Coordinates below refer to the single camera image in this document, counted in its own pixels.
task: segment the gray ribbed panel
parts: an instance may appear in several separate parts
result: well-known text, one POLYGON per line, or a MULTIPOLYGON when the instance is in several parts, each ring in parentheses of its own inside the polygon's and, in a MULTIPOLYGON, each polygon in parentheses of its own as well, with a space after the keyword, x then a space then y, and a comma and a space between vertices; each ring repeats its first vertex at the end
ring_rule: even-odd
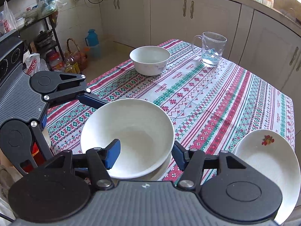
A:
MULTIPOLYGON (((171 182, 121 181, 110 191, 98 191, 80 213, 61 222, 35 224, 18 219, 12 226, 226 226, 208 213, 191 192, 171 182)), ((275 226, 268 221, 258 226, 275 226)))
POLYGON ((9 119, 29 122, 39 120, 46 106, 42 95, 35 92, 29 84, 20 64, 0 88, 0 126, 9 119))

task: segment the patterned tablecloth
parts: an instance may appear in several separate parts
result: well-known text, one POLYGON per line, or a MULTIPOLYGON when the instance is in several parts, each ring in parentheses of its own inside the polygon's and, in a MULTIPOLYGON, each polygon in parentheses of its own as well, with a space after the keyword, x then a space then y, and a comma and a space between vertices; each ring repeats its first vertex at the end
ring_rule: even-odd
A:
MULTIPOLYGON (((207 154, 232 151, 250 131, 270 129, 295 146, 293 102, 270 84, 226 59, 205 67, 191 44, 169 40, 160 45, 171 58, 158 76, 142 76, 128 60, 90 82, 92 92, 107 101, 140 98, 160 106, 171 118, 175 137, 186 149, 207 154)), ((47 128, 52 149, 80 153, 82 126, 95 109, 73 101, 49 110, 47 128)), ((177 182, 181 171, 172 159, 161 180, 177 182)), ((203 181, 213 176, 204 172, 203 181)))

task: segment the small white bowl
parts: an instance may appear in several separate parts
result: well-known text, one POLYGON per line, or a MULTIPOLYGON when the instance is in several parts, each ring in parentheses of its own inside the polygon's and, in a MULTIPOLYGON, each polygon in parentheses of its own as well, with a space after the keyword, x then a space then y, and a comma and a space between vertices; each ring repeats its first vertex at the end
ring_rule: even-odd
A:
POLYGON ((298 159, 290 144, 276 132, 258 129, 248 133, 233 154, 279 186, 283 198, 274 220, 282 224, 297 203, 301 184, 298 159))
POLYGON ((173 123, 160 107, 142 99, 120 99, 97 109, 86 121, 80 137, 85 153, 121 143, 112 178, 132 179, 156 170, 168 158, 175 141, 173 123))
POLYGON ((138 73, 145 76, 156 76, 165 69, 170 52, 163 47, 138 47, 130 53, 130 59, 138 73))

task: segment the transparent plastic bag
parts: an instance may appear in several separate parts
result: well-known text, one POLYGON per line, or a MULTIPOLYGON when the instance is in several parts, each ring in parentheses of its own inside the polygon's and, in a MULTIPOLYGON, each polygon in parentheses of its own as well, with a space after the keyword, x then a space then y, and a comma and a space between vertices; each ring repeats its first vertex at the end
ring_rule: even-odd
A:
POLYGON ((10 32, 13 29, 17 30, 17 24, 15 17, 12 11, 8 8, 7 2, 4 1, 4 10, 3 10, 3 23, 6 32, 10 32))
POLYGON ((33 53, 29 55, 26 60, 26 69, 24 69, 24 73, 30 76, 33 76, 35 73, 43 70, 49 71, 46 61, 44 59, 40 59, 40 54, 33 53))
POLYGON ((55 11, 58 11, 67 3, 62 3, 60 0, 39 0, 38 2, 38 17, 44 18, 55 11))

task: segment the clear glass cup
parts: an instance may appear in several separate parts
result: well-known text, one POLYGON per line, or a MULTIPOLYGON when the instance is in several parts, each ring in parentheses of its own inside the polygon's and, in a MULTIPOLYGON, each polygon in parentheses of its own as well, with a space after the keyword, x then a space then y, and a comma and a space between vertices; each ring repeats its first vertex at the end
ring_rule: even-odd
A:
POLYGON ((196 35, 192 40, 192 51, 195 55, 202 57, 202 62, 209 67, 215 67, 222 58, 227 38, 214 32, 204 32, 203 35, 196 35), (202 40, 201 53, 195 51, 195 40, 202 40))

